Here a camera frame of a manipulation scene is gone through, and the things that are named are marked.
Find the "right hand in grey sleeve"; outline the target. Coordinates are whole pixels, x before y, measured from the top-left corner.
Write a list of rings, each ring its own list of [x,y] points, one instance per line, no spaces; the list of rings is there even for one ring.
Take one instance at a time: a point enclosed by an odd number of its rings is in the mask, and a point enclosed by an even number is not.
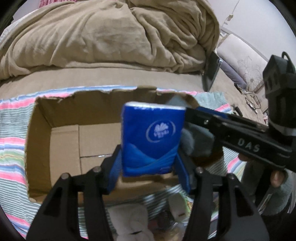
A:
[[[238,157],[241,161],[246,161],[246,162],[252,161],[249,157],[244,156],[243,154],[239,154]],[[285,173],[278,170],[273,171],[271,173],[270,183],[271,183],[271,186],[273,186],[274,188],[278,188],[279,186],[281,186],[284,180],[285,180]]]

